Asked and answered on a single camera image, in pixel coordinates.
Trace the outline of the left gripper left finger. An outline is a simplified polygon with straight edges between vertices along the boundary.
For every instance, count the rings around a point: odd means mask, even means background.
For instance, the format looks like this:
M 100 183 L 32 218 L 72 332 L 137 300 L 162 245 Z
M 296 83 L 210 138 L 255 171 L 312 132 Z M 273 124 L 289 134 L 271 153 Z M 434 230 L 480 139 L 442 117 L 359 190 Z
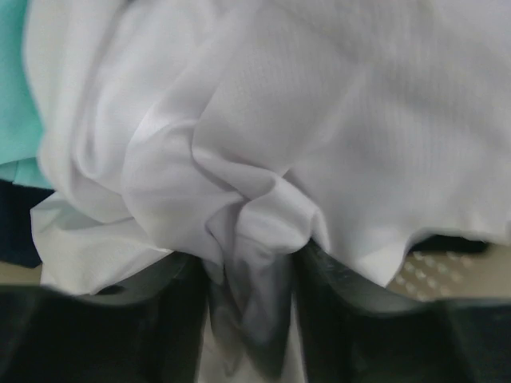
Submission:
M 193 382 L 207 277 L 175 253 L 95 295 L 1 288 L 4 382 Z

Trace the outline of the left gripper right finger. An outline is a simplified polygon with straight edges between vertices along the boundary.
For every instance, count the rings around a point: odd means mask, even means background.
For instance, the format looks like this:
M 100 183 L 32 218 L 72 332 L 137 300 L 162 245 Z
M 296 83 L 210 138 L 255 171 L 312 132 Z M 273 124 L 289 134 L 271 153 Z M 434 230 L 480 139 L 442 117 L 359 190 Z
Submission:
M 314 243 L 294 254 L 309 382 L 507 382 L 510 302 L 420 302 L 337 262 Z

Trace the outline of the white t shirt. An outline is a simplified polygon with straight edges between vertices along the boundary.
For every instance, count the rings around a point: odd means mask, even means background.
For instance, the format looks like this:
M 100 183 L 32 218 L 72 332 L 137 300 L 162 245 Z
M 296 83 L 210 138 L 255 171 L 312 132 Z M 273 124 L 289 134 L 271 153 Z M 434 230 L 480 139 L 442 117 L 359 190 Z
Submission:
M 220 371 L 286 328 L 309 241 L 380 286 L 427 235 L 510 242 L 507 1 L 32 1 L 24 54 L 42 283 L 194 255 Z

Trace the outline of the teal t shirt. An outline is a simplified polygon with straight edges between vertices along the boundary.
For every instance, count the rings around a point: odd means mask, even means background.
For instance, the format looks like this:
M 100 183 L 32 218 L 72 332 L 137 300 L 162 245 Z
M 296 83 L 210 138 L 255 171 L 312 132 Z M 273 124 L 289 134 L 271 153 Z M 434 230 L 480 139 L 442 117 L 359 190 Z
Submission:
M 1 2 L 1 179 L 50 189 L 38 167 L 42 123 L 22 60 L 27 6 L 27 1 Z

